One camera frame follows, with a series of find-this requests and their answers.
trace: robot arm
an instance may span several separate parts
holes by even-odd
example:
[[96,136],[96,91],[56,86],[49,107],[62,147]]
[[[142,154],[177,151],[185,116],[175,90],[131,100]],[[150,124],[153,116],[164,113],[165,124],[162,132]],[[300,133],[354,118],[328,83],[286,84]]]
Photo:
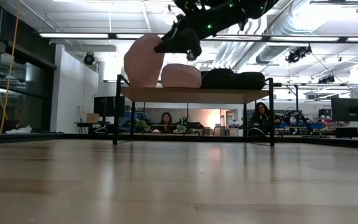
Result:
[[[175,0],[185,13],[178,15],[178,22],[162,37],[163,42],[154,50],[157,53],[184,53],[188,60],[201,55],[200,40],[234,24],[243,30],[248,19],[260,18],[278,0]],[[196,3],[211,7],[198,9]]]

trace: white wall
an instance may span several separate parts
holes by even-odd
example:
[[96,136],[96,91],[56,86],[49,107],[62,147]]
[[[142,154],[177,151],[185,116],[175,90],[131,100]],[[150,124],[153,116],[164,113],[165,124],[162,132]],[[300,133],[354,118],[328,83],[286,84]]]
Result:
[[98,74],[67,53],[63,45],[56,46],[55,65],[50,130],[78,133],[78,107],[86,121],[86,114],[93,112]]

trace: ceiling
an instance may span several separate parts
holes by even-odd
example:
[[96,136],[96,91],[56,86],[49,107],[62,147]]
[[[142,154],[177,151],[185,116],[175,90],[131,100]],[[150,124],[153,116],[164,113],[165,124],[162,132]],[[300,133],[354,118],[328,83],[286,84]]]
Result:
[[[290,0],[280,0],[270,10],[264,21],[258,20],[259,25],[265,23],[269,28],[285,8]],[[135,33],[165,33],[170,28],[175,14],[180,13],[174,3],[167,0],[160,1],[114,1],[99,0],[87,3],[82,0],[21,0],[21,19],[40,32],[135,32]],[[15,14],[17,0],[0,0],[0,5]],[[172,12],[168,11],[168,4],[172,6]],[[329,14],[321,26],[318,26],[311,34],[313,35],[358,35],[358,6],[339,6],[335,8],[322,8],[324,11],[312,11],[308,8],[303,12],[303,21],[307,23],[320,18],[323,14]],[[237,26],[226,29],[223,32],[237,33]],[[97,55],[101,58],[109,58],[114,55],[121,58],[131,46],[128,40],[78,40],[67,44],[67,49],[73,49],[78,54],[83,54],[86,47],[100,47],[106,49]],[[191,63],[202,69],[211,67],[211,63],[217,59],[223,42],[203,42],[203,53],[196,62]],[[257,65],[253,61],[240,63],[242,71],[262,71],[266,75],[274,77],[275,81],[287,82],[288,76],[291,81],[317,82],[319,76],[324,75],[326,68],[331,68],[336,75],[346,77],[350,74],[350,68],[358,64],[358,44],[312,44],[311,48],[316,57],[308,55],[296,64],[289,65],[285,61],[286,52],[275,57],[268,65]],[[233,57],[228,53],[227,60]],[[187,63],[185,55],[166,57],[167,63]]]

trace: cardboard box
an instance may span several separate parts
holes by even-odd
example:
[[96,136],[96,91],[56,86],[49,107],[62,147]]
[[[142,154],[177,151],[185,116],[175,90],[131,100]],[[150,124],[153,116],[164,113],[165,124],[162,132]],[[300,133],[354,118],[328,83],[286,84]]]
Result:
[[99,122],[99,114],[86,114],[86,122],[87,123],[98,123]]

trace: black cushion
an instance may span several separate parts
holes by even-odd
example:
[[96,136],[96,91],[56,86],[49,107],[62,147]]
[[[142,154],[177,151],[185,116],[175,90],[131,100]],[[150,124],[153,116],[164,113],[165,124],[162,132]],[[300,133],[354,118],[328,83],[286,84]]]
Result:
[[265,76],[260,72],[243,72],[234,78],[234,88],[241,90],[261,90],[265,86]]
[[234,86],[234,72],[230,69],[215,68],[201,75],[201,88],[231,89]]

